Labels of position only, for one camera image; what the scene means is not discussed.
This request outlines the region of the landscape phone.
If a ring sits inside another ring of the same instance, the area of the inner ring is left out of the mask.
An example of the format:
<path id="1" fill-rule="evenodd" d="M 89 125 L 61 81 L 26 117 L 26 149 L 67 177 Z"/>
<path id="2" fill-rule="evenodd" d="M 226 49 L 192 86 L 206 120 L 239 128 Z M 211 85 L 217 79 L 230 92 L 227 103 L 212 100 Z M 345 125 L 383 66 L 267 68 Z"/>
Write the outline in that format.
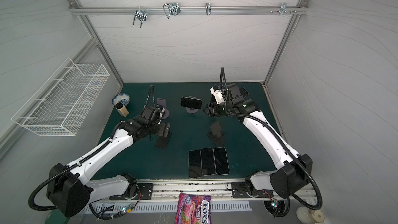
<path id="1" fill-rule="evenodd" d="M 189 160 L 189 177 L 190 178 L 202 177 L 203 173 L 202 173 L 201 151 L 200 150 L 189 151 L 188 160 Z"/>
<path id="2" fill-rule="evenodd" d="M 180 98 L 180 106 L 193 109 L 193 110 L 201 110 L 202 109 L 202 100 L 194 98 L 194 97 L 186 97 L 182 96 Z"/>

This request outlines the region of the purple phone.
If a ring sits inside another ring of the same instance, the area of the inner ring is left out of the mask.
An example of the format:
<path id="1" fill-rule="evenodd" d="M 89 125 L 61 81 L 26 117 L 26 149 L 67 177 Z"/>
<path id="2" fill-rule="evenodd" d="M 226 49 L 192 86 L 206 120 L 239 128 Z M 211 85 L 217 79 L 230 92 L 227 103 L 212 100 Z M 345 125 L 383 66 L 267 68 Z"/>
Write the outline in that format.
<path id="1" fill-rule="evenodd" d="M 202 174 L 204 176 L 216 174 L 214 151 L 212 148 L 201 149 L 201 163 L 202 163 Z"/>

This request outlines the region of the white-edged phone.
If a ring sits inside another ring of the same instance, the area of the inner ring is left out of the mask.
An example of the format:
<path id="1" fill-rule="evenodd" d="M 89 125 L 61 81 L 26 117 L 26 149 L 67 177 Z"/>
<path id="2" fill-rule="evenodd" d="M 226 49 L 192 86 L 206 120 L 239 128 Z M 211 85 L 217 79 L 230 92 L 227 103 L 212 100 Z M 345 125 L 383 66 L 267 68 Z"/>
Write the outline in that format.
<path id="1" fill-rule="evenodd" d="M 214 159 L 217 175 L 230 174 L 227 151 L 224 147 L 214 148 Z"/>

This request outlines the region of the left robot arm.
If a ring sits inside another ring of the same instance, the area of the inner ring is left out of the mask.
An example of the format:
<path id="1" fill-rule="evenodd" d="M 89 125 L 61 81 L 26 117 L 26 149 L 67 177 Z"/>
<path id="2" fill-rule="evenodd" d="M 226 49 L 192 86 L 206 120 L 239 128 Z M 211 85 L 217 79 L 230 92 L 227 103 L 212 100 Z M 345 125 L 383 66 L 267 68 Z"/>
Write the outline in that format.
<path id="1" fill-rule="evenodd" d="M 148 136 L 157 136 L 157 146 L 165 148 L 171 137 L 171 125 L 162 122 L 165 115 L 164 106 L 145 104 L 140 115 L 116 124 L 110 137 L 91 151 L 65 166 L 56 164 L 48 179 L 29 196 L 29 207 L 35 211 L 58 209 L 65 217 L 72 217 L 104 198 L 140 197 L 137 180 L 127 173 L 100 180 L 93 176 L 116 155 Z"/>

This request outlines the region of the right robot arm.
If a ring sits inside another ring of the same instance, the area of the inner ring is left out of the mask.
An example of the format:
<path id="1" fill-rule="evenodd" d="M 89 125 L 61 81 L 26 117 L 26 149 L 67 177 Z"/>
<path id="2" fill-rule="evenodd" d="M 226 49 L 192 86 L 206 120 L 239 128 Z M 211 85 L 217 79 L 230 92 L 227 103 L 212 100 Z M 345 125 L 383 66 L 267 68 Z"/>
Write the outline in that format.
<path id="1" fill-rule="evenodd" d="M 237 84 L 228 84 L 224 68 L 220 70 L 219 83 L 210 89 L 210 93 L 211 101 L 204 107 L 204 113 L 209 117 L 227 116 L 239 120 L 257 138 L 274 163 L 275 170 L 255 172 L 246 178 L 246 194 L 256 198 L 264 190 L 276 192 L 286 200 L 280 217 L 287 214 L 291 197 L 310 210 L 320 210 L 323 199 L 311 174 L 311 157 L 292 148 L 267 121 L 257 104 L 242 95 Z M 314 205 L 296 195 L 308 184 L 315 191 L 317 202 Z"/>

